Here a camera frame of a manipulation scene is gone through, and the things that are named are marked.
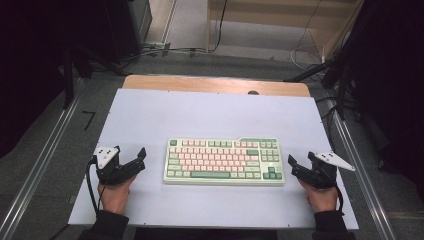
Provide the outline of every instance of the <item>floor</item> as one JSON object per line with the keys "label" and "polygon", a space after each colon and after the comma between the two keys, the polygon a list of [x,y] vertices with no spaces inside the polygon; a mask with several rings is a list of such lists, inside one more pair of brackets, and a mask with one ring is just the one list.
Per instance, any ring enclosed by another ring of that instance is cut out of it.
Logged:
{"label": "floor", "polygon": [[[154,2],[163,4],[167,9],[164,11],[166,17],[163,19],[165,22],[169,19],[171,21],[168,21],[169,25],[161,25],[164,28],[168,26],[169,31],[159,31],[160,34],[156,37],[151,35],[150,43],[156,45],[170,43],[172,48],[204,47],[204,21],[189,21],[190,17],[187,16],[201,19],[204,16],[202,11],[205,11],[205,0],[177,0],[175,5],[173,1],[168,1],[166,4],[161,0],[151,2],[152,11],[155,9]],[[306,32],[299,44],[304,32],[304,29],[236,26],[224,22],[220,46],[212,55],[201,53],[196,53],[195,56],[186,53],[170,53],[166,56],[147,55],[131,62],[126,70],[134,74],[287,79],[303,71],[293,63],[291,53],[299,45],[311,43]],[[231,38],[233,33],[237,33],[233,36],[243,37]],[[280,35],[287,38],[276,40]],[[296,63],[300,67],[307,67],[317,61],[314,49],[299,50],[302,51],[299,51]],[[334,94],[332,90],[323,90],[318,80],[318,76],[314,76],[313,79],[304,81],[315,99]],[[19,209],[16,211],[18,215],[20,214],[17,217],[18,223],[6,229],[13,237],[4,239],[47,239],[67,223],[84,177],[87,156],[92,154],[113,96],[123,81],[124,77],[109,72],[95,73],[90,80],[76,79],[75,89],[78,94],[74,105],[68,111],[63,111],[61,107],[64,96],[60,95],[34,122],[18,146],[0,159],[2,219],[7,218],[7,213],[13,208],[12,203],[15,203],[16,198],[21,195],[24,187],[30,186],[29,199],[20,206],[21,212]],[[317,103],[322,116],[328,112],[332,103],[331,101]],[[90,113],[93,112],[95,117],[90,121],[92,116]],[[417,196],[414,185],[402,175],[379,171],[377,168],[379,157],[369,133],[358,120],[357,113],[347,111],[346,117],[348,135],[390,224],[390,229],[383,232],[393,232],[393,235],[384,236],[381,234],[381,229],[378,229],[377,220],[370,212],[373,202],[366,198],[367,193],[361,185],[360,176],[342,171],[349,200],[359,224],[359,230],[355,231],[357,238],[424,239],[422,229],[424,205]],[[343,139],[341,125],[334,119],[331,132],[326,124],[324,127],[335,143],[336,152],[344,159],[350,159],[351,144]],[[34,166],[43,160],[44,164],[39,168],[41,176],[35,180],[29,178],[34,172]],[[0,238],[5,236],[4,223],[5,221],[2,222]],[[84,226],[71,226],[58,239],[75,239],[84,228]],[[311,231],[298,229],[278,231],[278,237],[279,240],[310,239]],[[135,229],[129,227],[125,239],[132,239],[134,232]]]}

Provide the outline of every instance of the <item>white table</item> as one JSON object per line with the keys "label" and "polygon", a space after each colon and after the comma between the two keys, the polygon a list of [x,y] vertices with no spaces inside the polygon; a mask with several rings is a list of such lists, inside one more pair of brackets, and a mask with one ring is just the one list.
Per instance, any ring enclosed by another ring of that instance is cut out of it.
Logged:
{"label": "white table", "polygon": [[[286,183],[283,187],[167,185],[163,170],[171,137],[276,137],[281,143]],[[130,225],[150,227],[314,228],[305,191],[291,175],[291,154],[310,168],[309,151],[330,146],[315,102],[310,97],[173,92],[119,89],[99,146],[121,148],[120,161],[133,160],[145,147],[146,169],[131,186]],[[98,180],[94,166],[92,184]],[[343,181],[343,211],[348,229],[358,229]],[[95,221],[84,180],[69,224]]]}

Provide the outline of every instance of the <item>keyboard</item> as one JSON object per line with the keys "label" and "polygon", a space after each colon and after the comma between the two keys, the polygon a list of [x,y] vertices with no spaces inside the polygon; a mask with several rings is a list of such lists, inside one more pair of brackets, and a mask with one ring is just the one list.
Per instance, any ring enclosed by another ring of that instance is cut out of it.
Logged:
{"label": "keyboard", "polygon": [[164,181],[170,184],[282,185],[280,144],[275,138],[171,138]]}

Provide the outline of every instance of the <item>table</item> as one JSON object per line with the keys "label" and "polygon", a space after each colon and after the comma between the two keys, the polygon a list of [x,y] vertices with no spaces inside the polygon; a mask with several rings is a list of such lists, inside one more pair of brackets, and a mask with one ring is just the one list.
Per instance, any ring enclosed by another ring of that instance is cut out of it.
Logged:
{"label": "table", "polygon": [[[200,83],[206,84],[206,92],[201,92],[205,86]],[[184,86],[193,92],[182,91]],[[287,92],[291,88],[298,93],[275,96],[277,92]],[[262,95],[224,93],[246,93],[252,89]],[[261,114],[248,111],[259,108]],[[278,127],[267,127],[277,122],[278,125],[273,126]],[[304,190],[290,174],[287,160],[283,163],[286,177],[283,187],[164,184],[166,141],[170,137],[235,138],[241,137],[240,134],[276,136],[282,145],[283,159],[291,154],[305,166],[310,166],[308,151],[330,149],[315,102],[304,84],[228,78],[127,77],[123,89],[119,89],[115,96],[99,146],[119,145],[121,163],[134,159],[141,147],[146,148],[146,169],[131,186],[127,206],[129,224],[147,227],[313,228],[312,209],[305,200]],[[98,181],[94,168],[91,170],[95,186]],[[340,175],[338,183],[345,199],[345,223],[349,229],[357,229]],[[69,224],[92,224],[94,215],[84,180]]]}
{"label": "table", "polygon": [[[314,42],[324,44],[324,53],[322,47],[317,47],[320,56],[330,59],[346,33],[352,29],[363,1],[323,0],[319,3],[319,0],[230,0],[226,6],[224,21],[307,27]],[[221,20],[224,2],[208,0],[207,51],[210,47],[210,21]]]}

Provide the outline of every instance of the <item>hand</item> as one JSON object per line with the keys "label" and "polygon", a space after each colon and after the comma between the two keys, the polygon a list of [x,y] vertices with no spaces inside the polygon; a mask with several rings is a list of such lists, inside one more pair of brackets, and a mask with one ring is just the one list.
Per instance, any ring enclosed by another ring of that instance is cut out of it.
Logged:
{"label": "hand", "polygon": [[312,205],[315,213],[334,211],[337,207],[337,190],[335,187],[327,189],[316,189],[306,182],[299,180],[300,185],[306,190],[306,199]]}
{"label": "hand", "polygon": [[128,195],[130,194],[130,185],[136,176],[128,179],[126,182],[116,186],[97,186],[97,191],[101,195],[103,210],[120,215],[125,214]]}

